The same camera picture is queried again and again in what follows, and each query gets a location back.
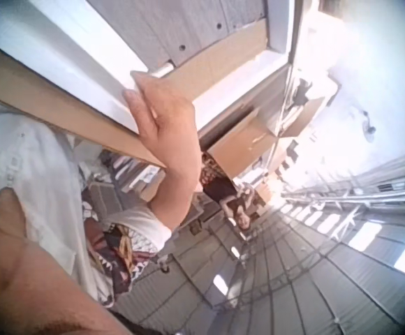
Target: wooden board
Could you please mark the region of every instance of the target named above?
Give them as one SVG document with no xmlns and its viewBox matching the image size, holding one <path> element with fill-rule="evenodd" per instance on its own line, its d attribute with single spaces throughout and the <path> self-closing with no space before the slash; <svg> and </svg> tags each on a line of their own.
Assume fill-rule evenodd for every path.
<svg viewBox="0 0 405 335">
<path fill-rule="evenodd" d="M 0 50 L 0 103 L 109 150 L 163 166 L 126 128 L 62 91 Z"/>
<path fill-rule="evenodd" d="M 281 134 L 282 137 L 297 137 L 308 126 L 314 115 L 326 103 L 326 97 L 313 99 L 307 102 L 297 119 Z"/>
<path fill-rule="evenodd" d="M 148 69 L 156 70 L 170 59 L 158 36 L 153 32 L 136 0 L 87 0 L 142 59 Z"/>
<path fill-rule="evenodd" d="M 235 178 L 268 150 L 277 138 L 257 119 L 254 110 L 215 143 L 208 152 L 231 178 Z"/>
<path fill-rule="evenodd" d="M 229 35 L 168 75 L 191 101 L 266 49 L 266 20 Z"/>
<path fill-rule="evenodd" d="M 244 94 L 218 117 L 199 131 L 202 150 L 207 150 L 225 135 L 247 112 L 259 109 L 258 118 L 272 131 L 283 104 L 286 78 L 290 65 L 271 74 L 251 91 Z"/>
<path fill-rule="evenodd" d="M 132 2 L 135 2 L 176 66 L 227 36 L 226 21 L 218 0 Z"/>
<path fill-rule="evenodd" d="M 221 0 L 229 32 L 265 16 L 263 0 Z"/>
</svg>

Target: forearm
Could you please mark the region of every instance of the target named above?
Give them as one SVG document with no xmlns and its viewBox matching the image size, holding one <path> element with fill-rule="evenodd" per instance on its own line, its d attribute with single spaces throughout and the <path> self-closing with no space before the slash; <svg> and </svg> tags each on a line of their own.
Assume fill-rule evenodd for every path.
<svg viewBox="0 0 405 335">
<path fill-rule="evenodd" d="M 189 212 L 193 192 L 198 184 L 197 176 L 184 176 L 167 172 L 164 180 L 149 203 L 154 215 L 166 227 L 174 230 Z"/>
<path fill-rule="evenodd" d="M 57 328 L 127 334 L 43 249 L 3 232 L 0 327 L 7 334 L 38 334 L 40 329 Z"/>
</svg>

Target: person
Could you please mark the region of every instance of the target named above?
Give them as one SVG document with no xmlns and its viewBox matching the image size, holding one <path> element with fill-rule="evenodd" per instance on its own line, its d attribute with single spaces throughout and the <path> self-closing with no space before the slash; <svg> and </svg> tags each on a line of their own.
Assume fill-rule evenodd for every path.
<svg viewBox="0 0 405 335">
<path fill-rule="evenodd" d="M 168 260 L 168 254 L 163 255 L 161 257 L 159 257 L 159 255 L 156 255 L 152 258 L 152 262 L 154 264 L 156 264 L 157 266 L 159 266 L 159 269 L 161 270 L 161 272 L 163 274 L 170 273 L 170 266 L 167 264 L 167 260 Z"/>
<path fill-rule="evenodd" d="M 116 297 L 114 278 L 130 286 L 135 271 L 163 247 L 189 210 L 201 169 L 192 104 L 167 80 L 132 76 L 139 93 L 127 90 L 124 98 L 140 140 L 165 165 L 165 178 L 150 203 L 114 218 L 117 235 L 110 237 L 94 223 L 90 234 L 85 232 L 84 221 L 98 218 L 83 204 L 65 135 L 0 106 L 0 331 L 5 334 L 130 334 L 99 302 Z M 126 268 L 109 271 L 111 277 L 97 270 L 100 249 L 94 247 L 113 242 Z M 135 262 L 136 252 L 142 261 Z M 107 270 L 113 265 L 100 263 Z"/>
<path fill-rule="evenodd" d="M 220 205 L 227 218 L 233 219 L 239 229 L 249 230 L 251 218 L 246 211 L 251 206 L 255 195 L 252 186 L 245 184 L 238 191 L 208 153 L 202 154 L 200 184 L 203 192 Z"/>
</svg>

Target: finger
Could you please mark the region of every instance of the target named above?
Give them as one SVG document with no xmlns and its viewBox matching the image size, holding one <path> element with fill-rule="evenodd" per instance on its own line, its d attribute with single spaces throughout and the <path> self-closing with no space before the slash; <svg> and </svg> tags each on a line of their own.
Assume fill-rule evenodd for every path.
<svg viewBox="0 0 405 335">
<path fill-rule="evenodd" d="M 185 99 L 169 80 L 136 71 L 132 71 L 131 75 L 148 106 L 154 109 L 160 118 L 171 117 L 186 108 L 189 110 L 193 108 L 190 101 Z"/>
<path fill-rule="evenodd" d="M 146 140 L 155 139 L 157 134 L 156 123 L 142 96 L 132 89 L 124 90 L 123 96 L 134 121 L 138 125 L 139 136 Z"/>
</svg>

